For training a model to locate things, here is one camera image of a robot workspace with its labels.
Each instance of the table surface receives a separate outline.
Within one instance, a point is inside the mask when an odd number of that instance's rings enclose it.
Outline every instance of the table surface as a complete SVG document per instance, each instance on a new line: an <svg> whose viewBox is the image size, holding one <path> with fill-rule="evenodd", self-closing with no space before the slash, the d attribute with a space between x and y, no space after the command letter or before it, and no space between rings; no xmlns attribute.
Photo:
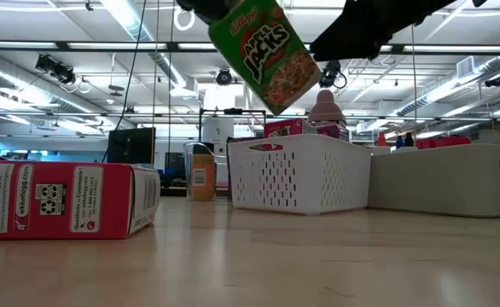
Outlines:
<svg viewBox="0 0 500 307"><path fill-rule="evenodd" d="M163 198L129 240L0 241L0 306L500 306L500 219Z"/></svg>

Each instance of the security camera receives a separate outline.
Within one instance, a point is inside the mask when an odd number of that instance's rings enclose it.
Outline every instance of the security camera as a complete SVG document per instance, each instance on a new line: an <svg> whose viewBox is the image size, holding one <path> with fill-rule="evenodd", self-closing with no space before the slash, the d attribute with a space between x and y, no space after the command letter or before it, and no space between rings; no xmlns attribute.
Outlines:
<svg viewBox="0 0 500 307"><path fill-rule="evenodd" d="M218 76L216 76L216 83L218 85L228 85L232 80L233 76L231 76L230 70L227 68L220 69Z"/></svg>

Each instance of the ceiling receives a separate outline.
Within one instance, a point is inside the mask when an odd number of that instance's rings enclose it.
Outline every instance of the ceiling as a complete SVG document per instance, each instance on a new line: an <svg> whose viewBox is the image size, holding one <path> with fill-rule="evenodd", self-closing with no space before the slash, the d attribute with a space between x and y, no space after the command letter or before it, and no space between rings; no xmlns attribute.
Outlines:
<svg viewBox="0 0 500 307"><path fill-rule="evenodd" d="M322 0L319 4L311 0L279 0L287 12L296 32L306 43L312 42L326 29L340 13L344 2L342 0ZM102 9L100 1L91 1L95 7L92 12L84 8L86 0L0 0L0 41L71 41L71 42L130 42L129 35L114 17ZM135 1L138 9L142 9L143 0ZM493 44L500 45L500 0L489 0L482 8L475 9L467 1L456 1L437 14L429 16L415 27L415 43L426 44ZM207 27L199 19L188 30L180 31L173 25L172 1L147 1L144 15L145 26L160 42L209 42ZM450 14L466 5L460 12ZM73 10L23 12L22 10L68 8ZM177 17L179 24L188 25L190 15L182 13ZM397 33L390 43L412 44L411 27ZM13 51L1 50L0 58L9 64L22 68L40 77L35 68L39 54L43 51ZM54 52L48 51L57 61L74 67L79 77L83 77L92 86L89 93L79 90L73 92L79 98L103 109L104 112L120 113L124 97L114 98L110 84L126 87L129 78L133 54L131 52L117 53L112 67L112 54L108 52ZM215 87L214 73L220 68L229 67L225 59L218 53L170 53L166 54L172 65L183 75L195 78L201 94L203 89ZM401 102L425 90L427 86L456 71L456 64L468 55L417 55L415 60L407 55L380 55L368 60L342 61L341 65L347 77L347 86L336 92L336 102L346 115L389 115ZM480 61L491 59L492 56L476 57ZM139 53L134 64L134 75L128 92L127 105L135 107L139 113L151 113L153 105L155 112L168 113L169 103L173 113L197 113L200 102L197 99L182 99L169 97L168 78L161 72L155 76L155 65L146 53ZM49 76L42 78L54 83ZM235 105L248 107L243 96L242 86L233 86L237 94ZM430 106L420 109L421 116L438 117L442 114L470 101L479 99L479 86L471 85L461 89L451 96L444 97ZM310 109L316 99L316 86L286 111L286 113L303 113ZM66 95L58 89L53 95ZM250 101L249 107L260 108L260 104ZM195 119L177 119L173 123L192 123ZM128 118L133 124L151 123L152 118ZM166 119L155 119L165 122ZM356 125L359 120L349 122Z"/></svg>

